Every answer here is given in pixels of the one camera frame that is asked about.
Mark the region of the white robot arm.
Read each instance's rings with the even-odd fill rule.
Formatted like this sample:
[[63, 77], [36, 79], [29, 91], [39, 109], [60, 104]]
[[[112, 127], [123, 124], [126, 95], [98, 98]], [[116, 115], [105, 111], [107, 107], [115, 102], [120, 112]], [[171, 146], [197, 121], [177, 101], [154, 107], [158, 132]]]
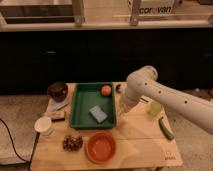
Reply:
[[134, 108], [145, 95], [180, 113], [209, 134], [213, 134], [213, 102], [175, 90], [157, 82], [158, 72], [150, 65], [127, 76], [127, 86], [120, 98], [125, 113]]

